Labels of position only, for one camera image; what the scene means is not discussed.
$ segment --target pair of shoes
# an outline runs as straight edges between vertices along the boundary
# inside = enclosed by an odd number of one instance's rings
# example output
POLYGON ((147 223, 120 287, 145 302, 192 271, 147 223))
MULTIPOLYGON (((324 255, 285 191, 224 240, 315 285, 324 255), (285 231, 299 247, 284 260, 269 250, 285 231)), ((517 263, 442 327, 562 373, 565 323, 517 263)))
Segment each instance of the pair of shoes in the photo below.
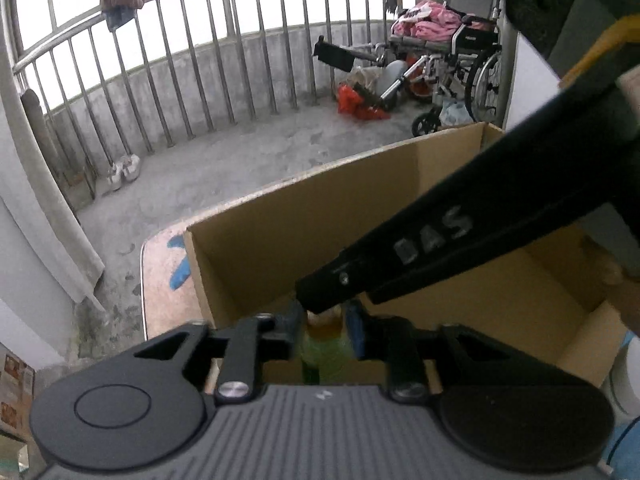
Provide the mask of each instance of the pair of shoes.
POLYGON ((122 178, 127 182, 133 182, 140 176, 140 157, 135 153, 123 155, 116 160, 107 176, 107 182, 112 191, 117 191, 122 187, 122 178))

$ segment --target black cable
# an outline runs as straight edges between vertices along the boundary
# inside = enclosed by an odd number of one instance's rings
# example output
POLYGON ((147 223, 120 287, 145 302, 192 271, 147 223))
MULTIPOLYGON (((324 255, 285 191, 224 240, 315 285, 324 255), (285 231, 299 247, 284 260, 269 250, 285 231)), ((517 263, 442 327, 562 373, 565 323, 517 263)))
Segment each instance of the black cable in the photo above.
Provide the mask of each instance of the black cable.
POLYGON ((618 446, 620 445, 620 443, 622 443, 622 441, 624 440, 624 438, 629 434, 629 431, 631 431, 634 426, 640 422, 640 416, 637 416, 626 428, 625 431, 622 432, 622 434, 618 437, 618 439, 616 440, 616 443, 613 445, 613 447, 611 448, 611 451, 609 453, 609 457, 607 458, 607 465, 611 465, 611 460, 613 459, 613 455, 614 453, 618 450, 618 446))

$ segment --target bottle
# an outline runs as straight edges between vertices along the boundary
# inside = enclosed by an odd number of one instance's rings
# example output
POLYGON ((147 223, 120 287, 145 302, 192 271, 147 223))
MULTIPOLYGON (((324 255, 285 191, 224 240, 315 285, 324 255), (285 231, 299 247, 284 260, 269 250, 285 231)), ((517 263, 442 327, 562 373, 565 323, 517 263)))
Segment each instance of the bottle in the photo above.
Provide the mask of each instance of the bottle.
POLYGON ((300 357, 305 384, 342 382, 340 375, 344 365, 354 355, 340 305, 322 314, 306 313, 300 357))

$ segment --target red plastic bag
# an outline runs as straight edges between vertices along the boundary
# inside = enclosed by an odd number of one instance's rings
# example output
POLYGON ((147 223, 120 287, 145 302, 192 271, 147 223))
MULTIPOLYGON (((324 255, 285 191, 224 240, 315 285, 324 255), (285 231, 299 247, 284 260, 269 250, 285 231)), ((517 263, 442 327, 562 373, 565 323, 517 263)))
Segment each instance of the red plastic bag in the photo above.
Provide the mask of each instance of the red plastic bag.
POLYGON ((364 121, 390 117, 380 108, 367 106, 362 96, 345 84, 338 87, 338 113, 349 114, 364 121))

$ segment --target white bucket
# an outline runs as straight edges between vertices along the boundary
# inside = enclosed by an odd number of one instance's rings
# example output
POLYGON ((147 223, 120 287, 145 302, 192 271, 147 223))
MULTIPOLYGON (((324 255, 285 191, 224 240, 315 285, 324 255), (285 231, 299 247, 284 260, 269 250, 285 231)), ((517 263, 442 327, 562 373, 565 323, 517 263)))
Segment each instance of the white bucket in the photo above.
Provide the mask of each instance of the white bucket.
POLYGON ((620 349, 602 385, 616 416, 616 426, 640 416, 640 339, 633 338, 620 349))

